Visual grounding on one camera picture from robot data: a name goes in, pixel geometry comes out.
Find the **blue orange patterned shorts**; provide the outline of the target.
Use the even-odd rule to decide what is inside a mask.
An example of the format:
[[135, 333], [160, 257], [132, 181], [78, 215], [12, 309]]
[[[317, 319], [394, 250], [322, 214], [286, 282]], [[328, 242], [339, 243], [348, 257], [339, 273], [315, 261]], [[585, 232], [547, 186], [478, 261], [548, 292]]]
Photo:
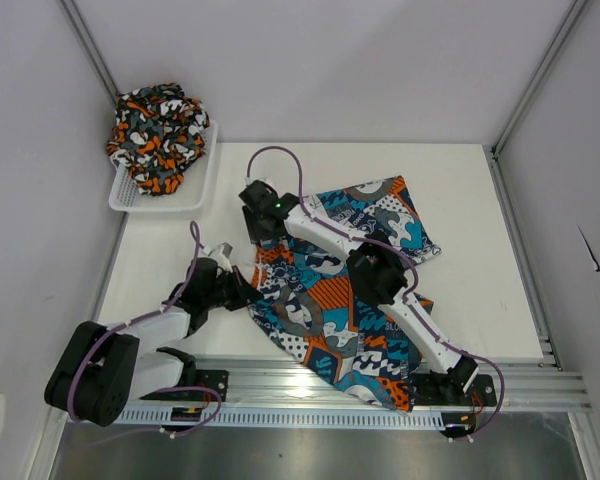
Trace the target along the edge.
[[[414, 264], [441, 252], [401, 176], [304, 201], [346, 227], [383, 232]], [[295, 237], [263, 241], [251, 283], [263, 294], [249, 309], [253, 321], [296, 362], [367, 404], [410, 411], [407, 387], [421, 355], [389, 316], [354, 295], [343, 261]]]

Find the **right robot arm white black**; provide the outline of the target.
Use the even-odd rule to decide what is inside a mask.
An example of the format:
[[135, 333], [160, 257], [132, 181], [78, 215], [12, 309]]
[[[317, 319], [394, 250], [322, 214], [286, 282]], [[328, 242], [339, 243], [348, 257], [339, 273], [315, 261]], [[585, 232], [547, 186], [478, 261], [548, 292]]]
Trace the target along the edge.
[[455, 404], [471, 394], [479, 373], [476, 360], [450, 346], [433, 324], [415, 297], [415, 283], [407, 278], [415, 266], [383, 232], [369, 234], [341, 225], [291, 193], [280, 196], [260, 180], [249, 183], [239, 198], [252, 240], [288, 235], [344, 261], [353, 293], [387, 314], [415, 344], [434, 376], [438, 395]]

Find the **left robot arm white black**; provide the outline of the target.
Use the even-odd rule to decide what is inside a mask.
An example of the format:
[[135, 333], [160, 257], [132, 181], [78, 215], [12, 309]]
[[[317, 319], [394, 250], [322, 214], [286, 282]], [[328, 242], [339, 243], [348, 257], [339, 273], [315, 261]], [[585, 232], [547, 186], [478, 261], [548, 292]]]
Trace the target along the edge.
[[262, 297], [237, 267], [196, 260], [156, 310], [112, 327], [79, 324], [47, 381], [44, 401], [73, 420], [106, 427], [130, 401], [209, 399], [194, 355], [173, 342], [195, 334], [211, 311], [240, 310]]

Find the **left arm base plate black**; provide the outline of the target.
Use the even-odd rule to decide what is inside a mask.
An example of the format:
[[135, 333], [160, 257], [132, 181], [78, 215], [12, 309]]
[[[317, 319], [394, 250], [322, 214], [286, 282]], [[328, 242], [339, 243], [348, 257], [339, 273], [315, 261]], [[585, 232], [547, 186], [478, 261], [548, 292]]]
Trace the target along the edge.
[[[192, 382], [193, 386], [206, 387], [217, 391], [222, 400], [226, 400], [229, 386], [229, 372], [227, 370], [198, 370]], [[215, 397], [207, 392], [172, 392], [151, 393], [142, 397], [146, 401], [167, 402], [214, 402]]]

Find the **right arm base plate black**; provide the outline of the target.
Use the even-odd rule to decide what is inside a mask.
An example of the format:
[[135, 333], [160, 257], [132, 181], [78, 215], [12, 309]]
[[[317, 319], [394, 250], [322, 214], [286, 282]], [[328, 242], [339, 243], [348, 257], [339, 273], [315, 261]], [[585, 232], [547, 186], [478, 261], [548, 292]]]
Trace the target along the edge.
[[407, 387], [419, 406], [495, 407], [497, 395], [491, 376], [479, 374], [466, 392], [438, 373], [414, 373]]

